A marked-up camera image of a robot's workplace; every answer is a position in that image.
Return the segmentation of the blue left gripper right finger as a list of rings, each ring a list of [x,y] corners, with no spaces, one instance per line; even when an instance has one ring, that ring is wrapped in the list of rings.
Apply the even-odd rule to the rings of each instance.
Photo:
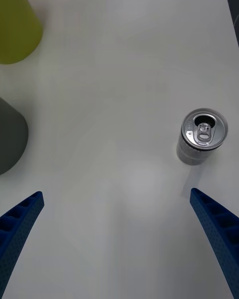
[[[211,244],[235,299],[239,299],[239,218],[202,191],[192,188],[190,204]]]

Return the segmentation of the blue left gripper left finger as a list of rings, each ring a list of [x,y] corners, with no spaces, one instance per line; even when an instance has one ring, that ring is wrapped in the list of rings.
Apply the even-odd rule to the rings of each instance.
[[[0,298],[43,207],[43,194],[37,191],[0,217]]]

